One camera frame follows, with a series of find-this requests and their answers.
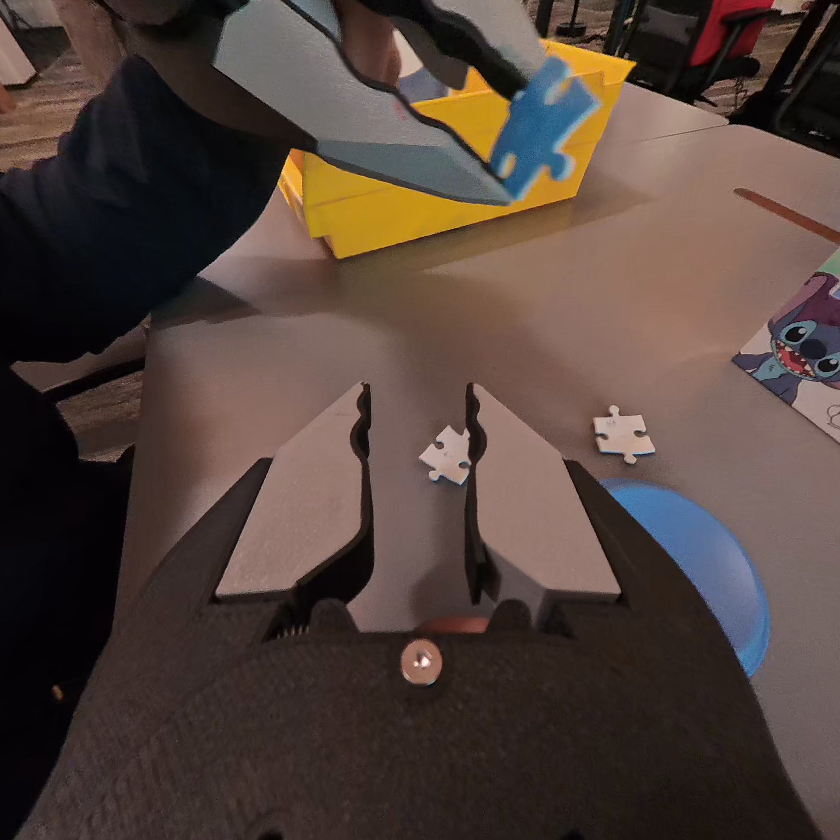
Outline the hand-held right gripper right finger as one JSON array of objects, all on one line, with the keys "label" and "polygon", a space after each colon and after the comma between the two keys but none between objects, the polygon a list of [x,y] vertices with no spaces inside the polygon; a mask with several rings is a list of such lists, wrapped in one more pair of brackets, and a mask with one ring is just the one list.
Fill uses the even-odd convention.
[{"label": "hand-held right gripper right finger", "polygon": [[546,624],[566,601],[621,588],[561,452],[485,387],[465,395],[465,577],[472,604],[522,602]]}]

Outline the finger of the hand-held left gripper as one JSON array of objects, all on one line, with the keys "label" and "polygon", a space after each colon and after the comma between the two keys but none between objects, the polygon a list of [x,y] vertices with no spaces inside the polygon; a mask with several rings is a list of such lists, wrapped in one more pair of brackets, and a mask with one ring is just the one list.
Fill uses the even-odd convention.
[{"label": "finger of the hand-held left gripper", "polygon": [[213,66],[357,175],[461,203],[513,198],[445,123],[360,77],[341,49],[331,2],[251,1],[226,18]]},{"label": "finger of the hand-held left gripper", "polygon": [[390,19],[423,65],[448,88],[474,69],[506,100],[523,91],[547,56],[518,1],[363,1]]}]

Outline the blue round puzzle stand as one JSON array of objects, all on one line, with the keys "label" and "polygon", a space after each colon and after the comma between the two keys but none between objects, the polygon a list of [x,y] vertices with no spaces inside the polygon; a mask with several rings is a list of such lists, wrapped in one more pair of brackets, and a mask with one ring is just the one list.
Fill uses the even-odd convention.
[{"label": "blue round puzzle stand", "polygon": [[770,605],[753,562],[734,534],[676,490],[629,478],[602,479],[601,485],[690,579],[745,674],[753,677],[770,645]]}]

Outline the tall puzzle box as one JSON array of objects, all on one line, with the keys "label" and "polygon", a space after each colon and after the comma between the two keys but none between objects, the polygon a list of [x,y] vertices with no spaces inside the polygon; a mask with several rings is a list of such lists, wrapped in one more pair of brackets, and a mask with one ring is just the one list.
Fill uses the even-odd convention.
[{"label": "tall puzzle box", "polygon": [[839,252],[819,266],[731,362],[839,440]]}]

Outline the white sheet with blue shape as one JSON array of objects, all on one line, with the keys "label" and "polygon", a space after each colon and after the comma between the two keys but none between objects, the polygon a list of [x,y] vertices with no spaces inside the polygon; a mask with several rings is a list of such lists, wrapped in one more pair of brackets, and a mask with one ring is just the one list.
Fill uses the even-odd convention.
[{"label": "white sheet with blue shape", "polygon": [[405,100],[416,103],[446,98],[464,89],[469,65],[432,50],[422,56],[399,42],[400,75],[396,88]]}]

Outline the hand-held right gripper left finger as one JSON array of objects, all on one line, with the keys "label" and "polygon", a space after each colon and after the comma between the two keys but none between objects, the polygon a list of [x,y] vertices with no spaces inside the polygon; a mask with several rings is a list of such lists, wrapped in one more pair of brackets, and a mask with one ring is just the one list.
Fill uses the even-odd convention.
[{"label": "hand-held right gripper left finger", "polygon": [[221,602],[348,603],[374,568],[371,388],[353,385],[274,454],[217,585]]}]

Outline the red and black office chair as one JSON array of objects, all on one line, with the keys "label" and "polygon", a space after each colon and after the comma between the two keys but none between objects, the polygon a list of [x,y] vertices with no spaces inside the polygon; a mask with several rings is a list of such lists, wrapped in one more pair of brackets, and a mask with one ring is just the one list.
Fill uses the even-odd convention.
[{"label": "red and black office chair", "polygon": [[617,2],[604,52],[630,60],[628,80],[694,104],[722,81],[759,75],[753,50],[773,12],[772,1]]}]

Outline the person's left forearm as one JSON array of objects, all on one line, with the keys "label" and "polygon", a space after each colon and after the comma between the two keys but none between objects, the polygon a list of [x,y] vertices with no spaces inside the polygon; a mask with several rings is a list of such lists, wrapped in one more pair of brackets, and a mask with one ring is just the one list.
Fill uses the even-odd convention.
[{"label": "person's left forearm", "polygon": [[2,365],[99,353],[176,297],[263,212],[289,146],[126,60],[55,156],[2,174]]}]

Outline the brown strip on table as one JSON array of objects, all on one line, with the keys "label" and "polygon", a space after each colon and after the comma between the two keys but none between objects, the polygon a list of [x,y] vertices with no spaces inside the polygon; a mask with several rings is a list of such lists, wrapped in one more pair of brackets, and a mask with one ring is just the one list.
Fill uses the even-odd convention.
[{"label": "brown strip on table", "polygon": [[808,217],[806,215],[803,215],[802,213],[798,213],[792,208],[778,203],[773,199],[755,191],[752,191],[746,187],[737,187],[733,190],[733,193],[736,196],[748,201],[749,203],[762,208],[762,210],[770,213],[771,215],[779,217],[785,220],[786,222],[798,228],[801,228],[809,233],[812,233],[837,247],[839,246],[839,231],[837,229],[822,224],[812,217]]}]

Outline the person's left hand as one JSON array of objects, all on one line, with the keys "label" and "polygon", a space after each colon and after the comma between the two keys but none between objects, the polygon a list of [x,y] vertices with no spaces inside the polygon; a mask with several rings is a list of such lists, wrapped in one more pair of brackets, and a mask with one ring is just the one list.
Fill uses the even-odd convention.
[{"label": "person's left hand", "polygon": [[358,2],[336,2],[335,8],[351,65],[364,77],[396,87],[402,60],[391,21]]}]

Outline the blue puzzle piece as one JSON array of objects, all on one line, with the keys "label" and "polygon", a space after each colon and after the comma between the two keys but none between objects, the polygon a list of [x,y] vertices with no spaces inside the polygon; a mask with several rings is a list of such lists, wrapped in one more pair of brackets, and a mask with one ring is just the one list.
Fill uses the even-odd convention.
[{"label": "blue puzzle piece", "polygon": [[544,173],[555,182],[571,176],[575,164],[564,144],[601,107],[565,61],[545,60],[510,101],[490,154],[490,168],[514,202],[526,198]]}]

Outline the yellow plastic bin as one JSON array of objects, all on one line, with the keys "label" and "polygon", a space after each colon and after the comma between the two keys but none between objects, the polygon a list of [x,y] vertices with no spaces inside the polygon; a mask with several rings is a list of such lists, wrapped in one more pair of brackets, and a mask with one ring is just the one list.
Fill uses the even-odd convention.
[{"label": "yellow plastic bin", "polygon": [[324,238],[332,254],[342,259],[573,198],[634,62],[547,39],[541,46],[548,56],[562,59],[601,103],[563,143],[562,152],[572,160],[568,178],[555,181],[545,169],[520,202],[485,206],[355,175],[294,150],[278,188],[310,238]]}]

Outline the white puzzle piece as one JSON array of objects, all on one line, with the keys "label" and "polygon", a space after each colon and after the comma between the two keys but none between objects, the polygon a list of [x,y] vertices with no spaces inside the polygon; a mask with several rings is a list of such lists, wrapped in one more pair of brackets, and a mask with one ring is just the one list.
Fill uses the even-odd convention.
[{"label": "white puzzle piece", "polygon": [[602,455],[620,457],[629,466],[640,458],[656,454],[656,446],[648,435],[641,415],[624,415],[610,405],[605,416],[592,419],[595,445]]},{"label": "white puzzle piece", "polygon": [[469,477],[471,460],[469,457],[469,430],[461,433],[451,426],[446,426],[426,446],[418,457],[427,468],[427,477],[438,483],[443,480],[457,487],[462,487]]}]

